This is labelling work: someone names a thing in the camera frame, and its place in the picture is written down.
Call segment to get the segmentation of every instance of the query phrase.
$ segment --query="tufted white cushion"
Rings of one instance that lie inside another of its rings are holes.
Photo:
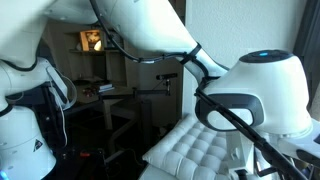
[[[225,136],[189,115],[144,154],[143,160],[178,179],[226,179]]]

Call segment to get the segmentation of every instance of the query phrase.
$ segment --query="desk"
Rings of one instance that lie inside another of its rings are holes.
[[[95,101],[99,101],[98,95],[93,95],[91,97],[87,97],[83,94],[83,90],[90,85],[77,85],[77,102],[81,104],[88,104]],[[101,95],[122,95],[122,94],[132,94],[132,89],[127,87],[115,87],[114,89],[110,91],[106,91],[101,93]],[[110,113],[110,107],[111,105],[121,101],[122,99],[107,99],[103,100],[103,114],[104,114],[104,120],[105,120],[105,128],[107,130],[112,130],[112,120],[111,120],[111,113]]]

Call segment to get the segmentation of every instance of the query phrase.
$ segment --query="black cable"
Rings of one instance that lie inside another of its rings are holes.
[[[291,173],[293,179],[306,180],[306,177],[296,169],[278,150],[273,148],[263,137],[261,137],[255,130],[247,125],[240,117],[235,115],[232,111],[225,108],[223,105],[215,102],[207,96],[200,88],[197,88],[196,95],[212,107],[213,110],[218,111],[224,116],[238,131],[250,139],[254,146],[257,147],[268,159],[272,159],[272,165],[282,171],[282,173]]]
[[[105,31],[107,37],[110,39],[111,43],[119,49],[119,51],[128,59],[138,62],[138,63],[155,63],[161,60],[165,59],[170,59],[170,58],[175,58],[175,57],[186,57],[187,53],[181,53],[181,52],[176,52],[176,53],[168,53],[168,54],[163,54],[162,56],[159,57],[153,57],[153,58],[137,58],[134,57],[133,55],[128,54],[119,44],[114,40],[113,36],[109,33],[108,28],[105,26],[105,24],[108,24],[107,21],[104,19],[101,13],[99,13],[99,8],[95,0],[90,0],[90,3],[92,5],[93,11],[96,14],[98,18],[98,22],[102,26],[102,29]]]

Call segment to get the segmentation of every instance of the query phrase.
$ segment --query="blue light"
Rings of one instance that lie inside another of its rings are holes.
[[[259,56],[268,56],[267,52],[260,53]]]
[[[0,180],[9,180],[7,174],[0,170]]]

